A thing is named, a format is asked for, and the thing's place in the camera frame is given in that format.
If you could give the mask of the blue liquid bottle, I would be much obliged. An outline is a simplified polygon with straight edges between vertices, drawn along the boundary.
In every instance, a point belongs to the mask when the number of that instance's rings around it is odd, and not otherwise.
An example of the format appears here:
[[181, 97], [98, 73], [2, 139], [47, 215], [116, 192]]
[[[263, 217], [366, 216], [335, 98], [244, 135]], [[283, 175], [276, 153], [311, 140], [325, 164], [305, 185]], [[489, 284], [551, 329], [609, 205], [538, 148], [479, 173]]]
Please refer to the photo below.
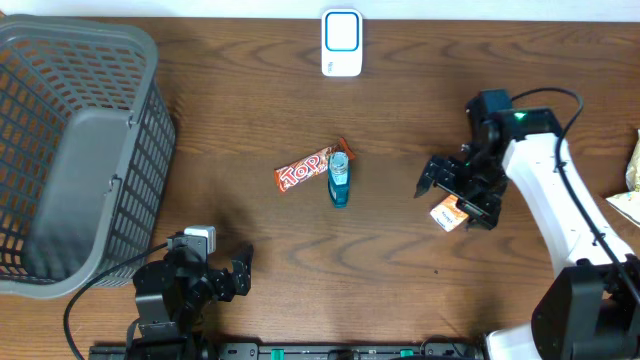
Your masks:
[[345, 152], [335, 152], [328, 163], [329, 196], [335, 208], [347, 206], [350, 189], [349, 158]]

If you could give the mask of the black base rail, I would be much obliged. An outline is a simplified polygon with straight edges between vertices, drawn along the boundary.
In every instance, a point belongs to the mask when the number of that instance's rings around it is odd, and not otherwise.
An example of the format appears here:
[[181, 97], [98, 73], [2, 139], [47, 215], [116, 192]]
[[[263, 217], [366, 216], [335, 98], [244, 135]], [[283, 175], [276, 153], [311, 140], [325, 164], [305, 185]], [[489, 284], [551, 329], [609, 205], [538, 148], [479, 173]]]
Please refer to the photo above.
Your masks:
[[257, 343], [179, 345], [142, 348], [93, 346], [89, 360], [197, 359], [197, 360], [482, 360], [483, 350], [464, 343], [430, 342], [425, 345], [259, 345]]

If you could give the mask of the white barcode scanner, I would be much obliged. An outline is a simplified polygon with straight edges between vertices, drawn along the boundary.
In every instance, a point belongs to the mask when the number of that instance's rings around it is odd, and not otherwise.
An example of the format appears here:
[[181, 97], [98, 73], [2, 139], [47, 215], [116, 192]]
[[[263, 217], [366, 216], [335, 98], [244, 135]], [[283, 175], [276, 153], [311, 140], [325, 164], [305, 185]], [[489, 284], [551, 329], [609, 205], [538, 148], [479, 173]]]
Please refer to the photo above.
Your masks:
[[321, 18], [321, 70], [356, 77], [363, 65], [363, 18], [355, 9], [328, 9]]

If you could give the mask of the yellow snack bag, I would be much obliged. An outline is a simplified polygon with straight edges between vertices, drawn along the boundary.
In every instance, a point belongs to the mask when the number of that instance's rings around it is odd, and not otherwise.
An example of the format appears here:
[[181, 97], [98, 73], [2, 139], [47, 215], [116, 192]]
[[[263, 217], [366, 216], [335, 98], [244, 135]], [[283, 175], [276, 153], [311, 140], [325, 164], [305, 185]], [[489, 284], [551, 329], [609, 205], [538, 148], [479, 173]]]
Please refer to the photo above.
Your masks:
[[627, 220], [639, 226], [640, 206], [639, 206], [639, 161], [640, 140], [637, 140], [632, 156], [626, 168], [625, 182], [627, 191], [610, 196], [606, 199], [609, 205]]

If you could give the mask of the orange Top chocolate bar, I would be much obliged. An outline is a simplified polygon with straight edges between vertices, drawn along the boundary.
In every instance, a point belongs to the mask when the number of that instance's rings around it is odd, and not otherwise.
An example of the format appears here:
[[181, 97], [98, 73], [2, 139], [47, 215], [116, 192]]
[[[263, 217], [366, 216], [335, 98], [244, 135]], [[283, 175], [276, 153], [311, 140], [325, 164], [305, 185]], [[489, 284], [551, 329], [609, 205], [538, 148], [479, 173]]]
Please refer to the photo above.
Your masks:
[[337, 152], [344, 152], [349, 160], [356, 158], [346, 140], [339, 138], [335, 144], [317, 150], [289, 165], [275, 169], [274, 180], [279, 191], [284, 193], [288, 189], [326, 172], [329, 168], [330, 156]]

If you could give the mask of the small orange snack packet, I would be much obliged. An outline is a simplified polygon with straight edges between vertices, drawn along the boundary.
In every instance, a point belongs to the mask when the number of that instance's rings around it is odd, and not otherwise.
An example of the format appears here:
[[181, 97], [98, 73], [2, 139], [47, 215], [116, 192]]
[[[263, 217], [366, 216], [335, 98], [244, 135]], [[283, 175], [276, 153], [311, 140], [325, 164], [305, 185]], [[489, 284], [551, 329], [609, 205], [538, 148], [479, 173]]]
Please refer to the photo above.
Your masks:
[[451, 232], [469, 218], [457, 207], [457, 202], [456, 196], [449, 195], [430, 211], [430, 216], [446, 232]]

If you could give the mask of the dark grey plastic basket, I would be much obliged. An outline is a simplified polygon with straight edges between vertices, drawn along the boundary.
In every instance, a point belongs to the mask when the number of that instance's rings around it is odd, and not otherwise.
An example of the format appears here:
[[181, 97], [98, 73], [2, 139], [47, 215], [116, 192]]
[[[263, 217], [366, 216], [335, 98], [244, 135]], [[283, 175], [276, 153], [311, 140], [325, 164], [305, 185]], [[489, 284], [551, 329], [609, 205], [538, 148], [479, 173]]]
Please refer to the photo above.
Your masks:
[[176, 131], [139, 28], [1, 21], [1, 291], [127, 284], [149, 248]]

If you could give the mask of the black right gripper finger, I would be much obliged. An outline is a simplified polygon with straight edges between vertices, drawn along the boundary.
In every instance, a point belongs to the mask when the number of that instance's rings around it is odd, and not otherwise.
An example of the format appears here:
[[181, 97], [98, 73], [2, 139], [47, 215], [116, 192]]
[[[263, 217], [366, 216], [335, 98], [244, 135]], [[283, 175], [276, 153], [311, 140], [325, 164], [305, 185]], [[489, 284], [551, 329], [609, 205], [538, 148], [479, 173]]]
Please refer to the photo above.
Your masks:
[[501, 201], [481, 201], [479, 204], [459, 199], [456, 207], [468, 216], [466, 228], [494, 229], [499, 221]]
[[423, 196], [432, 187], [439, 187], [449, 194], [462, 194], [463, 163], [454, 157], [434, 155], [425, 165], [416, 184], [415, 198]]

